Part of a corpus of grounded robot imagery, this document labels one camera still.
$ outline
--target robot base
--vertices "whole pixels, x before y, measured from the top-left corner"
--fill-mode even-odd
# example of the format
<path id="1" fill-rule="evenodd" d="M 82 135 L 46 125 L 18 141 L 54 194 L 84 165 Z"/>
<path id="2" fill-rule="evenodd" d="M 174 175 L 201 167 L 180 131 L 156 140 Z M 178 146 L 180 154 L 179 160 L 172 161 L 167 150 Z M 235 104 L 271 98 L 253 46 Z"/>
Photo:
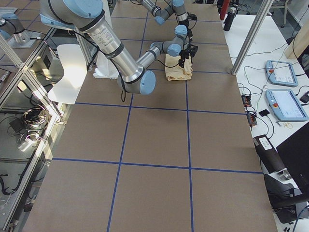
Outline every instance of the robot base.
<path id="1" fill-rule="evenodd" d="M 39 36 L 40 36 L 40 33 L 37 33 L 37 32 L 28 31 L 28 33 L 29 33 L 29 37 L 31 37 L 31 38 L 36 38 L 36 37 L 39 37 Z M 36 41 L 37 41 L 37 40 L 30 40 L 30 41 L 27 42 L 27 43 L 19 44 L 19 43 L 16 42 L 16 40 L 14 39 L 14 37 L 12 37 L 12 38 L 9 40 L 8 43 L 9 43 L 9 45 L 11 46 L 11 48 L 30 49 Z"/>

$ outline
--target computer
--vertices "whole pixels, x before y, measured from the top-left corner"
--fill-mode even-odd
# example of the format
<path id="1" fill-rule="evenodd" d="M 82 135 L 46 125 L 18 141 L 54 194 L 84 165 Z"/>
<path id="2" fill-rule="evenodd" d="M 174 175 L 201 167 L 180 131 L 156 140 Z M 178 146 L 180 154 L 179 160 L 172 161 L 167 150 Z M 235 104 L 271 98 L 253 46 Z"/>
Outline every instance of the computer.
<path id="1" fill-rule="evenodd" d="M 279 220 L 296 219 L 309 201 L 309 123 L 277 146 L 277 152 L 299 189 L 285 185 L 269 175 L 264 176 L 268 196 Z M 308 211 L 301 215 L 308 218 Z"/>

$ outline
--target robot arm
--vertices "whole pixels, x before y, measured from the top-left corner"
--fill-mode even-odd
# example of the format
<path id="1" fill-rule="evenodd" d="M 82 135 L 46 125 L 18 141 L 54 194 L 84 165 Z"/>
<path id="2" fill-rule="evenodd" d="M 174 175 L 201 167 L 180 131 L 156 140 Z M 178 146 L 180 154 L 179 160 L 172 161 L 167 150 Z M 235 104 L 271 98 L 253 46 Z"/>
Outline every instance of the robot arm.
<path id="1" fill-rule="evenodd" d="M 185 26 L 179 25 L 172 41 L 154 43 L 136 61 L 106 22 L 101 0 L 40 0 L 40 4 L 44 24 L 60 29 L 77 27 L 93 39 L 118 69 L 118 84 L 126 92 L 150 94 L 155 88 L 155 75 L 145 69 L 162 53 L 179 55 L 188 43 Z"/>
<path id="2" fill-rule="evenodd" d="M 0 17 L 0 34 L 6 40 L 13 35 L 18 44 L 24 44 L 30 40 L 28 33 L 15 14 L 4 14 Z"/>
<path id="3" fill-rule="evenodd" d="M 164 9 L 156 6 L 151 0 L 137 0 L 137 2 L 143 5 L 151 14 L 154 16 L 157 24 L 162 25 L 165 21 L 174 13 L 176 14 L 177 21 L 180 25 L 185 25 L 188 31 L 188 36 L 190 41 L 192 41 L 192 31 L 189 28 L 189 19 L 197 20 L 196 15 L 188 14 L 185 6 L 184 0 L 171 0 L 168 2 L 168 6 Z"/>

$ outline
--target towel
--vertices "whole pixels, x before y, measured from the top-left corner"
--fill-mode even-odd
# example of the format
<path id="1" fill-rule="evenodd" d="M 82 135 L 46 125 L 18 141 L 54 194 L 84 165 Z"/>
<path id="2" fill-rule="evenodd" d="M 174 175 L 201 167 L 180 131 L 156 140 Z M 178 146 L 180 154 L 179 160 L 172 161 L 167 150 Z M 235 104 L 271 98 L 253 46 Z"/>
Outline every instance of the towel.
<path id="1" fill-rule="evenodd" d="M 174 66 L 178 63 L 180 56 L 171 57 L 170 55 L 166 54 L 165 56 L 165 65 L 166 66 Z M 191 58 L 185 60 L 184 68 L 180 66 L 176 66 L 174 68 L 165 67 L 165 75 L 168 81 L 184 81 L 184 80 L 191 80 L 192 76 L 192 63 Z"/>

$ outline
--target metal frame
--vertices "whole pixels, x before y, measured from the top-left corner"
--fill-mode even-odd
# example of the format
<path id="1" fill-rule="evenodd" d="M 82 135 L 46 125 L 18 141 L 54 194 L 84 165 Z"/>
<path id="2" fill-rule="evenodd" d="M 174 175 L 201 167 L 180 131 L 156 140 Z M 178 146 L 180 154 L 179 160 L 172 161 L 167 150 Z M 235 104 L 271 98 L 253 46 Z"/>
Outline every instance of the metal frame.
<path id="1" fill-rule="evenodd" d="M 75 28 L 75 31 L 84 35 L 82 32 L 80 32 L 77 28 Z M 82 53 L 86 59 L 86 63 L 89 65 L 91 60 L 92 60 L 92 57 L 91 57 L 91 52 L 86 44 L 86 41 L 83 37 L 81 37 L 80 35 L 76 34 L 76 39 L 77 39 L 77 42 L 79 43 L 79 46 L 81 47 L 81 50 L 82 50 Z"/>
<path id="2" fill-rule="evenodd" d="M 50 29 L 47 33 L 47 36 L 51 36 L 56 29 Z M 51 115 L 51 119 L 46 127 L 46 130 L 44 134 L 41 136 L 43 139 L 39 141 L 35 153 L 33 155 L 33 158 L 25 172 L 25 175 L 22 178 L 22 182 L 19 186 L 19 194 L 12 202 L 12 210 L 8 214 L 8 217 L 5 221 L 4 228 L 1 228 L 2 230 L 6 230 L 8 227 L 12 216 L 14 215 L 16 208 L 20 202 L 20 199 L 23 195 L 24 189 L 26 188 L 31 175 L 34 171 L 34 168 L 41 156 L 41 153 L 43 152 L 46 143 L 48 143 L 47 138 L 50 136 L 52 129 L 54 128 L 54 125 L 56 122 L 60 121 L 60 123 L 64 124 L 63 118 L 61 117 L 60 108 L 63 104 L 59 104 L 56 106 L 54 102 L 48 99 L 47 92 L 44 89 L 44 87 L 40 84 L 40 82 L 37 80 L 37 78 L 33 75 L 33 73 L 30 71 L 29 67 L 32 65 L 36 57 L 45 49 L 46 44 L 41 41 L 37 48 L 30 54 L 28 59 L 23 62 L 19 56 L 16 54 L 16 52 L 9 46 L 9 44 L 6 42 L 6 40 L 0 36 L 0 47 L 4 50 L 6 55 L 11 59 L 13 64 L 19 68 L 18 72 L 15 74 L 13 78 L 10 78 L 10 82 L 8 83 L 6 89 L 4 90 L 3 94 L 0 96 L 0 109 L 4 106 L 6 103 L 8 97 L 12 94 L 12 92 L 15 90 L 19 82 L 23 79 L 26 84 L 29 86 L 30 90 L 33 92 L 33 95 L 37 97 L 42 104 L 46 107 L 46 109 L 49 111 Z"/>
<path id="3" fill-rule="evenodd" d="M 232 75 L 236 75 L 243 63 L 243 61 L 245 60 L 246 58 L 246 55 L 254 41 L 254 38 L 256 37 L 267 13 L 269 12 L 269 9 L 272 5 L 274 0 L 263 0 L 262 4 L 261 4 L 261 7 L 259 9 L 259 11 L 257 12 L 257 15 L 252 23 L 252 26 L 248 32 L 248 35 L 240 49 L 240 52 L 237 56 L 237 59 L 234 63 L 234 66 L 231 70 L 231 74 Z"/>
<path id="4" fill-rule="evenodd" d="M 48 32 L 48 36 L 50 36 L 55 29 L 52 29 Z M 55 106 L 55 104 L 48 99 L 47 92 L 37 80 L 37 78 L 33 75 L 33 73 L 29 70 L 29 67 L 37 57 L 37 55 L 44 49 L 46 44 L 41 41 L 38 47 L 31 53 L 29 58 L 25 63 L 19 58 L 16 52 L 9 46 L 6 40 L 0 36 L 0 47 L 4 50 L 6 55 L 11 59 L 13 64 L 19 68 L 19 71 L 16 73 L 12 81 L 9 83 L 8 87 L 4 91 L 4 93 L 0 96 L 0 109 L 5 104 L 6 100 L 13 92 L 13 90 L 17 87 L 18 83 L 22 78 L 24 78 L 25 82 L 30 86 L 30 89 L 33 90 L 33 95 L 40 99 L 42 104 L 46 107 L 52 115 L 57 115 L 60 117 L 60 112 Z"/>

